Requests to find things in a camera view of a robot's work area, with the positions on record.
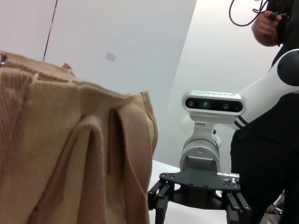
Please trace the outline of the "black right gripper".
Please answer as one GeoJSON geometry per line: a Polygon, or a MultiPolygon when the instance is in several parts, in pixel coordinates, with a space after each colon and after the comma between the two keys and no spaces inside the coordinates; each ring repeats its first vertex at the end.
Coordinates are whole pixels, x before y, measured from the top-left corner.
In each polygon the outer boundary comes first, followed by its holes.
{"type": "Polygon", "coordinates": [[[162,173],[148,191],[148,209],[163,224],[168,202],[204,210],[225,210],[228,224],[249,224],[251,207],[237,183],[238,174],[217,171],[216,161],[185,157],[177,173],[162,173]]]}

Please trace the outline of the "bystander bare hand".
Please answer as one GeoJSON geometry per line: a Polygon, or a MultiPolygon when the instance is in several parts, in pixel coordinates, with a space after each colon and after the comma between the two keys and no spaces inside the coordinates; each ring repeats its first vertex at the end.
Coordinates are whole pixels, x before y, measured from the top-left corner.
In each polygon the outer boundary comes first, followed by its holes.
{"type": "Polygon", "coordinates": [[[277,26],[282,19],[281,15],[277,15],[274,20],[271,20],[271,14],[272,11],[268,10],[259,14],[251,27],[255,39],[266,47],[278,45],[277,26]]]}

